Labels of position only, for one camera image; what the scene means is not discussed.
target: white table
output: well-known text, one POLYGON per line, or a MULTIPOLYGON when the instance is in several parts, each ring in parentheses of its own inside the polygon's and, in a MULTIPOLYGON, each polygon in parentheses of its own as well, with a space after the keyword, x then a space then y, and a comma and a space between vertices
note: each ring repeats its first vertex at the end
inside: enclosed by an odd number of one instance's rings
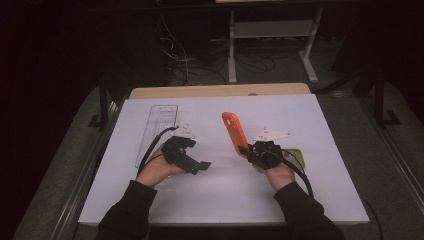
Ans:
POLYGON ((150 210, 152 225, 284 224, 266 177, 234 151, 221 120, 224 111, 238 115, 249 143, 264 127, 291 132, 276 144, 302 151, 306 174, 326 215, 336 224, 369 221, 315 95, 299 94, 127 100, 79 222, 99 223, 120 200, 137 173, 134 163, 150 107, 168 104, 177 104, 181 123, 196 132, 196 146, 187 154, 212 165, 197 175, 173 176, 159 184, 150 210))

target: gray floor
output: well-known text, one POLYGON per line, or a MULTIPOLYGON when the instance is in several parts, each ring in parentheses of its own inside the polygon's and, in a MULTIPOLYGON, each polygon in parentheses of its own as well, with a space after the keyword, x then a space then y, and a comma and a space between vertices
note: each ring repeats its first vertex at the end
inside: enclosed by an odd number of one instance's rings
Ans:
MULTIPOLYGON (((238 84, 304 82, 311 90, 317 90, 343 76, 330 70, 340 47, 340 41, 318 40, 314 45, 310 59, 319 78, 319 82, 315 84, 309 83, 296 53, 301 42, 297 40, 267 41, 269 42, 240 43, 243 48, 240 47, 236 55, 239 59, 236 64, 238 84), (246 51, 256 51, 256 54, 241 53, 246 51)), ((205 70, 205 66, 196 68, 201 65, 199 63, 189 62, 192 66, 190 72, 198 74, 189 74, 190 82, 193 85, 223 84, 223 78, 227 78, 228 74, 225 63, 226 58, 223 56, 206 66, 208 69, 219 70, 221 73, 219 75, 211 70, 205 70)), ((176 76, 182 78, 181 72, 176 71, 176 76)), ((368 200, 381 220, 385 239, 422 239, 424 236, 423 212, 400 174, 398 163, 393 157, 396 154, 393 152, 398 153, 398 157, 401 156, 414 173, 417 182, 422 185, 424 183, 424 163, 421 161, 421 156, 424 155, 423 125, 409 110, 402 94, 387 84, 385 108, 393 110, 402 124, 388 126, 386 130, 381 130, 370 117, 372 94, 368 98, 356 98, 352 94, 355 83, 352 81, 330 94, 318 96, 336 144, 358 193, 368 200), (387 138, 393 141, 399 152, 393 150, 387 138)), ((178 85, 178 81, 173 81, 171 85, 178 85)), ((59 235, 63 236, 60 239, 93 239, 95 236, 97 232, 95 227, 77 225, 76 222, 83 205, 83 197, 88 189, 82 189, 82 198, 76 203, 68 200, 70 192, 73 192, 75 185, 81 180, 80 173, 87 166, 96 142, 104 141, 107 137, 99 132, 97 127, 88 126, 92 116, 99 113, 98 106, 98 89, 94 89, 75 116, 14 239, 49 239, 53 232, 58 231, 61 233, 59 235), (72 209, 72 211, 68 211, 67 215, 61 217, 64 209, 72 209), (64 221, 66 217, 68 218, 66 222, 70 224, 57 225, 58 221, 64 221)), ((341 226, 347 239, 379 239, 376 219, 368 206, 366 209, 371 219, 370 223, 341 226)))

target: dark background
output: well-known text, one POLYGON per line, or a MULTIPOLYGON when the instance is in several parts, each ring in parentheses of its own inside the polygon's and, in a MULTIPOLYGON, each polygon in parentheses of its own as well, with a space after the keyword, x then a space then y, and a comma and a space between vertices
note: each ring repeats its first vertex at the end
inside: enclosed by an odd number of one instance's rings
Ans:
MULTIPOLYGON (((102 1, 110 6, 126 3, 131 1, 102 1)), ((318 35, 346 36, 336 71, 349 73, 377 58, 386 79, 424 121, 422 10, 414 4, 366 2, 328 8, 318 35)), ((228 14, 191 14, 166 17, 174 20, 170 28, 176 38, 198 39, 189 53, 207 59, 209 38, 226 34, 228 14)), ((99 79, 106 80, 114 99, 122 99, 134 87, 167 84, 156 22, 154 13, 93 15, 81 11, 81 2, 75 1, 3 1, 1 239, 13 236, 74 115, 99 79)))

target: black sweatshirt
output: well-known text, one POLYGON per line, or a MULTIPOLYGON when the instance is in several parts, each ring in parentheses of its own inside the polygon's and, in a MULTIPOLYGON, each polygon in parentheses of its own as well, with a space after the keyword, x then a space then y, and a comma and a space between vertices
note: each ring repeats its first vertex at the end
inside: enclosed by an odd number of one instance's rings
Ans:
MULTIPOLYGON (((99 224, 97 240, 141 240, 149 231, 149 209, 157 190, 131 181, 122 199, 112 206, 99 224)), ((345 239, 324 216, 324 208, 310 198, 296 182, 280 189, 275 200, 284 213, 292 239, 345 239)))

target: orange phone case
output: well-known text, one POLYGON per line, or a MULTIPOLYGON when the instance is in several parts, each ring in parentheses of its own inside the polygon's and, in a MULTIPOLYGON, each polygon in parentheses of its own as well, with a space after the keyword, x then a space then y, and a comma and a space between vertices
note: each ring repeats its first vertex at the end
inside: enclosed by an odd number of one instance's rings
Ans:
POLYGON ((241 127, 240 121, 236 114, 223 112, 222 120, 224 121, 225 126, 227 127, 228 134, 230 134, 231 141, 233 142, 234 148, 238 155, 243 158, 246 158, 246 155, 240 153, 239 146, 249 149, 249 144, 246 141, 246 137, 241 127))

